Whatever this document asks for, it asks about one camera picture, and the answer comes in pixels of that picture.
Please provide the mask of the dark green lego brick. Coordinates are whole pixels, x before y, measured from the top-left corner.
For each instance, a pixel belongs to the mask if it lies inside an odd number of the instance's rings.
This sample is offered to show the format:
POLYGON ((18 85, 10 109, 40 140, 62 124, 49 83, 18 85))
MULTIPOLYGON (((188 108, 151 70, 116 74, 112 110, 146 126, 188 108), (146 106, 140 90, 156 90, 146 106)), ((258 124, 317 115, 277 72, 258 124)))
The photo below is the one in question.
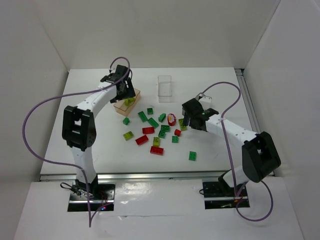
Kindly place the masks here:
POLYGON ((129 125, 131 123, 131 120, 128 117, 125 117, 122 122, 123 122, 124 125, 127 126, 127 125, 129 125))
POLYGON ((163 130, 160 130, 158 133, 158 137, 161 139, 164 139, 166 137, 166 132, 163 130))
POLYGON ((147 121, 155 129, 159 126, 159 124, 152 117, 149 118, 147 121))
POLYGON ((189 161, 196 161, 196 159, 197 159, 197 153, 195 151, 190 151, 189 156, 188 156, 188 160, 189 161))
POLYGON ((178 143, 179 142, 179 137, 176 136, 176 135, 173 135, 172 138, 171 138, 171 142, 172 143, 178 143))
POLYGON ((153 115, 153 114, 154 114, 152 107, 147 108, 147 114, 148 114, 148 115, 153 115))
POLYGON ((161 131, 170 132, 170 126, 169 125, 161 125, 161 131))

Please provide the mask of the dark green rounded lego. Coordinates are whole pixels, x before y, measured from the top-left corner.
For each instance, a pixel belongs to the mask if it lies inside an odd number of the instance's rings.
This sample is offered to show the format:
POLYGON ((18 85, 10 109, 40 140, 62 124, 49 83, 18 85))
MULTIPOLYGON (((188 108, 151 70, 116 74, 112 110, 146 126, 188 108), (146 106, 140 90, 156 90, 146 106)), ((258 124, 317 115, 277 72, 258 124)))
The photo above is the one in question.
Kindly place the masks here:
POLYGON ((160 123, 162 123, 164 120, 165 120, 165 118, 166 118, 166 114, 165 113, 162 113, 159 117, 158 117, 158 121, 160 122, 160 123))

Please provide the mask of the long dark green lego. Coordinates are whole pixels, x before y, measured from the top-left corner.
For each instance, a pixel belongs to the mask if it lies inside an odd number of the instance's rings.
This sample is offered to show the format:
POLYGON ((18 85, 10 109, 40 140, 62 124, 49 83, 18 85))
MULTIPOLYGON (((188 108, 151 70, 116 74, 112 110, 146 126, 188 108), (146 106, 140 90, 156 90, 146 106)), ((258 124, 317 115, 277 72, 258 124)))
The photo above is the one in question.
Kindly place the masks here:
POLYGON ((142 121, 143 123, 148 121, 148 118, 147 118, 146 114, 145 114, 143 111, 140 111, 140 112, 138 113, 138 116, 139 116, 139 118, 141 119, 141 121, 142 121))

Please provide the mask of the lime sloped lego brick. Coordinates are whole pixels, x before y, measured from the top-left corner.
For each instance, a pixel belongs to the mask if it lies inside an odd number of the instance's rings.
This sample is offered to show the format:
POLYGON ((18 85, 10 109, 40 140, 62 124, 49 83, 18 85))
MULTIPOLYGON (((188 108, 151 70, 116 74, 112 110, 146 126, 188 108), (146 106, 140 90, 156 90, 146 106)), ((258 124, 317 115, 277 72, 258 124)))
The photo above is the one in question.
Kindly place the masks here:
POLYGON ((161 142, 161 141, 160 141, 160 138, 159 138, 159 137, 154 137, 154 138, 153 138, 153 146, 154 146, 154 147, 157 147, 157 148, 158 148, 158 147, 160 146, 160 142, 161 142))

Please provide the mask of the smoky grey container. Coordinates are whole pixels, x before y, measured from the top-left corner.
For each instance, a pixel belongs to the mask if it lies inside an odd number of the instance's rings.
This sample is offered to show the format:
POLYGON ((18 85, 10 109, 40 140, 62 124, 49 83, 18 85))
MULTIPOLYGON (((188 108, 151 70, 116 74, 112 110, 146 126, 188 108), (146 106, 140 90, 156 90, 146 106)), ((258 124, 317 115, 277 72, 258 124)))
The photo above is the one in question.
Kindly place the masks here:
POLYGON ((202 99, 202 98, 204 98, 204 97, 206 97, 206 95, 203 94, 202 92, 200 92, 199 94, 196 95, 195 99, 196 99, 197 101, 199 101, 200 99, 202 99))

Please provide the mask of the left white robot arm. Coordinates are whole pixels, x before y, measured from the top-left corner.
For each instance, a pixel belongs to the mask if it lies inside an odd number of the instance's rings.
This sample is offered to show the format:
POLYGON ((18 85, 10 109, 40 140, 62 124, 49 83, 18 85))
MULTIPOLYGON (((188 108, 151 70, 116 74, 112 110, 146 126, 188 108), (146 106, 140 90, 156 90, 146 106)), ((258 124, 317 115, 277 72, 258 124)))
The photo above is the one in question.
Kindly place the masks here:
POLYGON ((136 96, 130 72, 128 67, 117 65, 114 72, 100 80, 97 91, 76 106, 66 106, 63 111, 62 138, 71 149, 74 164, 79 166, 75 185, 92 195, 99 191, 92 155, 97 138, 95 117, 106 104, 136 96))

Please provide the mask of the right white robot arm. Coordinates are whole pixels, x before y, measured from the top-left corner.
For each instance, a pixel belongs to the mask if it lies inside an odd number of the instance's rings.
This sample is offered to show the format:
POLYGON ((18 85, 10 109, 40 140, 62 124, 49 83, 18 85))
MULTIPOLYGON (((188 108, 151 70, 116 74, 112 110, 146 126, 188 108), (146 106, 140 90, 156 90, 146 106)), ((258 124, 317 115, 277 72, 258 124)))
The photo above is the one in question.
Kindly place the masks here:
POLYGON ((235 167, 231 163, 231 169, 218 178, 223 189, 233 189, 249 181, 259 183, 280 167, 281 160, 269 133, 246 130, 212 108, 205 110, 196 98, 182 104, 182 109, 183 124, 224 138, 229 156, 230 145, 241 149, 241 165, 235 167))

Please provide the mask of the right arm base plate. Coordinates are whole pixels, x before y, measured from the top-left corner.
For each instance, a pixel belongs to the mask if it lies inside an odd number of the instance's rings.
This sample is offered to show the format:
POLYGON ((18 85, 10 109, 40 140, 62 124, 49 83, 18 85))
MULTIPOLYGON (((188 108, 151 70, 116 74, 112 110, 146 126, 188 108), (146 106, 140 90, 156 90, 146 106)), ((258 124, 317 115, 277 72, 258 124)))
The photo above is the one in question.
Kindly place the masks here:
POLYGON ((235 196, 234 188, 223 185, 218 181, 205 181, 199 193, 204 198, 204 208, 212 209, 232 209, 249 208, 250 202, 247 189, 244 187, 238 197, 235 196))

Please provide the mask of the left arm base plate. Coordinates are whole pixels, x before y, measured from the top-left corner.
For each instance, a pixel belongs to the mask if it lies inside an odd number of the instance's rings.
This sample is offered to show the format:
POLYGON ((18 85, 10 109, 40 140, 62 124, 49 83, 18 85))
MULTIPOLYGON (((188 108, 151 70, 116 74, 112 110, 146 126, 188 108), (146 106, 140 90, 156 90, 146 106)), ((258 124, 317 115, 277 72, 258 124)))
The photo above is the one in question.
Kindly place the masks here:
MULTIPOLYGON (((90 209, 92 212, 99 209, 100 212, 114 211, 115 199, 115 184, 101 184, 101 189, 96 196, 89 193, 90 209)), ((68 212, 86 212, 87 206, 87 192, 84 190, 71 190, 68 201, 68 212)))

